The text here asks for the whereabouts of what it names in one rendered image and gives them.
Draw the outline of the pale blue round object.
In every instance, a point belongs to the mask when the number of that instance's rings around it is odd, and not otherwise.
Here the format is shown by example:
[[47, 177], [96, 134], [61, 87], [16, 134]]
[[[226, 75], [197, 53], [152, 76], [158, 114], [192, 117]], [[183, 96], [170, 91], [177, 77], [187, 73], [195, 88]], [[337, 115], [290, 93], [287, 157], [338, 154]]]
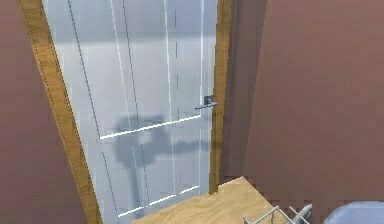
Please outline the pale blue round object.
[[384, 202], [348, 203], [336, 208], [323, 224], [384, 224]]

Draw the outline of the light wooden table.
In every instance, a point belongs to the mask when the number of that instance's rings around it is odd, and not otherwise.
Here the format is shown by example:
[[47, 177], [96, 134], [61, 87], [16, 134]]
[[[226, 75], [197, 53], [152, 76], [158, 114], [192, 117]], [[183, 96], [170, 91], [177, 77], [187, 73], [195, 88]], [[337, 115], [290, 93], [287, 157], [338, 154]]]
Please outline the light wooden table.
[[131, 224], [244, 224], [273, 206], [244, 177], [226, 182], [214, 195], [193, 197], [133, 221]]

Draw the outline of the white room door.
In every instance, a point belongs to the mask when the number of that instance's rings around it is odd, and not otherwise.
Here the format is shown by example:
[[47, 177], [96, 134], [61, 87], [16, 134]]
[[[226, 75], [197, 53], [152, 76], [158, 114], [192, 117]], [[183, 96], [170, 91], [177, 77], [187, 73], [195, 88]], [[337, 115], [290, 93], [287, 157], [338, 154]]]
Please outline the white room door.
[[209, 188], [217, 0], [42, 0], [104, 224]]

